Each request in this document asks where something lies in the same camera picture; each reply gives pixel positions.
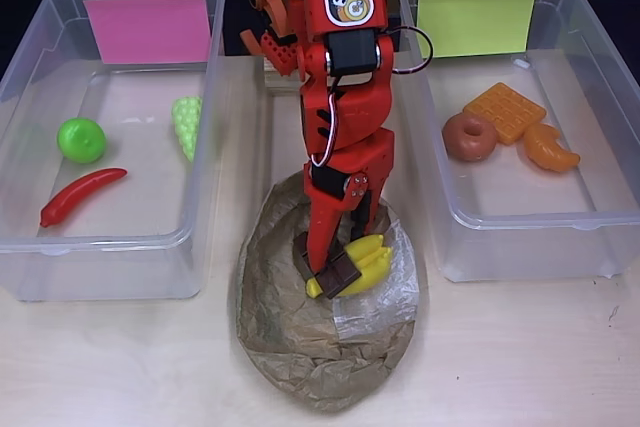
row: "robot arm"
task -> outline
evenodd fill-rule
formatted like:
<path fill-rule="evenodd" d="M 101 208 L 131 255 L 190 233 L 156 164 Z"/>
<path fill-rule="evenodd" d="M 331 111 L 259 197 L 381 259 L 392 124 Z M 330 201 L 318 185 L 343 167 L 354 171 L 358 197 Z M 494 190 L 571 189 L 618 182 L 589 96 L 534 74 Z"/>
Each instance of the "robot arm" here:
<path fill-rule="evenodd" d="M 392 102 L 386 0 L 252 3 L 270 22 L 260 39 L 264 55 L 281 74 L 297 68 L 306 79 L 300 94 L 311 221 L 295 245 L 308 266 L 302 276 L 332 298 L 360 277 L 336 248 L 343 214 L 351 213 L 352 240 L 368 234 L 393 167 L 394 135 L 381 127 Z M 371 74 L 364 84 L 339 85 L 344 76 L 364 73 Z"/>

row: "waffle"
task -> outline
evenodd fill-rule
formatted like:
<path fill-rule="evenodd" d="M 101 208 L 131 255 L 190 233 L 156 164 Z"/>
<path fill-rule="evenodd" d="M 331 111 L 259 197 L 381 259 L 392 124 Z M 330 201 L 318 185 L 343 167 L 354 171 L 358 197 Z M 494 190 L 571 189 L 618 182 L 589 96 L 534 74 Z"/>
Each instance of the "waffle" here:
<path fill-rule="evenodd" d="M 540 122 L 547 111 L 531 102 L 502 82 L 480 94 L 463 109 L 465 112 L 484 117 L 498 131 L 498 140 L 511 145 L 524 134 L 527 127 Z"/>

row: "crumpled paper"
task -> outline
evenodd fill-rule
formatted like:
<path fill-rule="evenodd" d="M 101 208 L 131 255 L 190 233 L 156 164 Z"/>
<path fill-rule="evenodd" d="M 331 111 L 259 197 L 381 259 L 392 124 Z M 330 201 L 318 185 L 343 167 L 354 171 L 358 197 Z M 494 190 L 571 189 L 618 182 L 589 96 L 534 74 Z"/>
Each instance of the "crumpled paper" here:
<path fill-rule="evenodd" d="M 374 231 L 394 247 L 387 280 L 333 301 L 307 297 L 293 251 L 293 239 L 309 225 L 302 175 L 272 188 L 242 246 L 236 333 L 275 387 L 315 410 L 336 412 L 377 389 L 400 362 L 413 336 L 418 282 L 409 239 L 381 203 Z M 341 242 L 349 229 L 345 220 Z"/>

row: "toy green ball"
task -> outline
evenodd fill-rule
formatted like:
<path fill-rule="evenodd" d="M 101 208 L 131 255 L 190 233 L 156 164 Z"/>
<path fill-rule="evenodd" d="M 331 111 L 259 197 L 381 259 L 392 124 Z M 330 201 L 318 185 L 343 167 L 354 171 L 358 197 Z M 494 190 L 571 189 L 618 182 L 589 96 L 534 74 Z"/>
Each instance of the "toy green ball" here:
<path fill-rule="evenodd" d="M 107 150 L 107 138 L 102 128 L 91 119 L 69 119 L 58 130 L 58 148 L 67 159 L 90 164 Z"/>

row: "red chili pepper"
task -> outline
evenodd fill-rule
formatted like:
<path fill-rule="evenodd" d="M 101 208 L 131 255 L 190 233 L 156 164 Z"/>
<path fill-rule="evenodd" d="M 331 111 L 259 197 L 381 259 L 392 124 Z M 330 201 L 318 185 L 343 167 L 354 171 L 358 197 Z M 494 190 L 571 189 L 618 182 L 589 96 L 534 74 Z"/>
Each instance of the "red chili pepper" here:
<path fill-rule="evenodd" d="M 127 175 L 124 169 L 104 169 L 80 177 L 62 189 L 40 212 L 40 225 L 49 227 L 62 222 L 84 199 L 105 185 Z"/>

